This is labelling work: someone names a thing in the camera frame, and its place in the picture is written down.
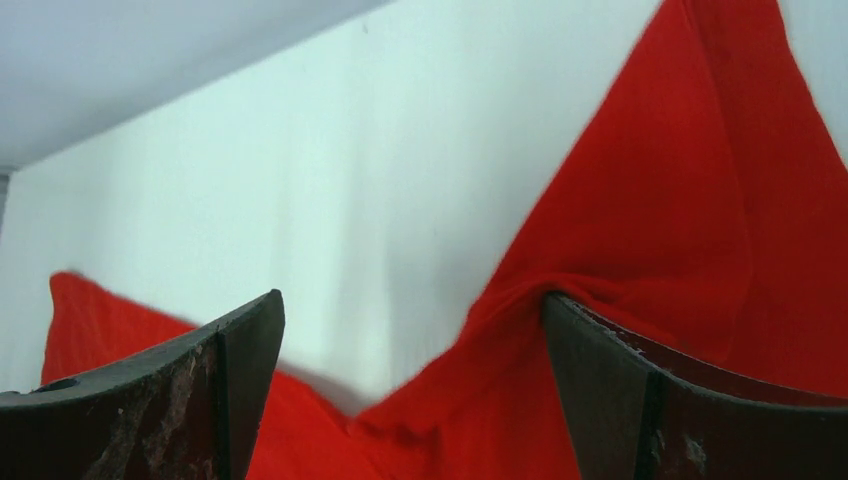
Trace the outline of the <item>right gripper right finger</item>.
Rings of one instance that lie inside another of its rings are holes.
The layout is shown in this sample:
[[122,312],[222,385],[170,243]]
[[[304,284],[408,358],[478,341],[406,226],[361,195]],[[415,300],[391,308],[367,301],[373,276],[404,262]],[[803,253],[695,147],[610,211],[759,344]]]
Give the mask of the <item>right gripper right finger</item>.
[[843,479],[847,402],[697,360],[562,294],[541,320],[585,479]]

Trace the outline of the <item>red t shirt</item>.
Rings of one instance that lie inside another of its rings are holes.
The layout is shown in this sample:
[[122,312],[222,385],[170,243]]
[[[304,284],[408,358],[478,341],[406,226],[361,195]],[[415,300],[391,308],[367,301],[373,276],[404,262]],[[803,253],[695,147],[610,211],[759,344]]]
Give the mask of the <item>red t shirt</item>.
[[665,1],[456,343],[349,417],[274,376],[252,479],[574,479],[561,290],[756,379],[847,393],[847,171],[774,1]]

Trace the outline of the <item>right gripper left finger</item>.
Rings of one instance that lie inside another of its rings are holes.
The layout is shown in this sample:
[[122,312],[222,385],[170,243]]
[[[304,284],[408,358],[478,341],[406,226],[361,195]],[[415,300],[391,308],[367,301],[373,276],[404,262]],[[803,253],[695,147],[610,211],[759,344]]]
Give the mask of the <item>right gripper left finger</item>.
[[272,290],[108,365],[1,396],[5,479],[243,479],[278,360]]

